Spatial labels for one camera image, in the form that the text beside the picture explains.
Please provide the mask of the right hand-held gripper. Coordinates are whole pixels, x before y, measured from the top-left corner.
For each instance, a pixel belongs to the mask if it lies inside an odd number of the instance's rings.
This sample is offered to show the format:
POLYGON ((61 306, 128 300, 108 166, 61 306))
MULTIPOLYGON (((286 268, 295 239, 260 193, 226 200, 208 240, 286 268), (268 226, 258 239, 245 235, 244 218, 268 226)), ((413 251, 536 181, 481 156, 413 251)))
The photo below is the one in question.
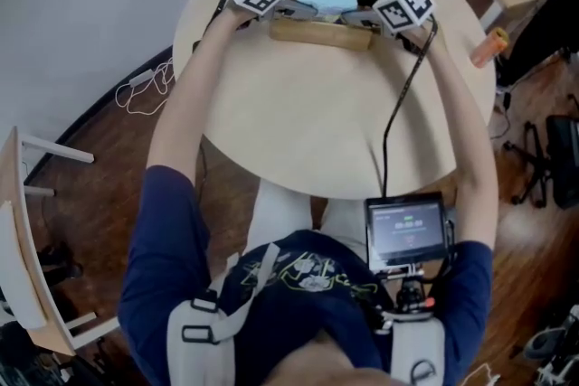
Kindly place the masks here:
POLYGON ((344 12, 343 24, 365 28, 372 33, 381 32, 381 23, 388 34, 398 33, 422 26, 434 12, 434 0, 377 0, 372 9, 344 12))

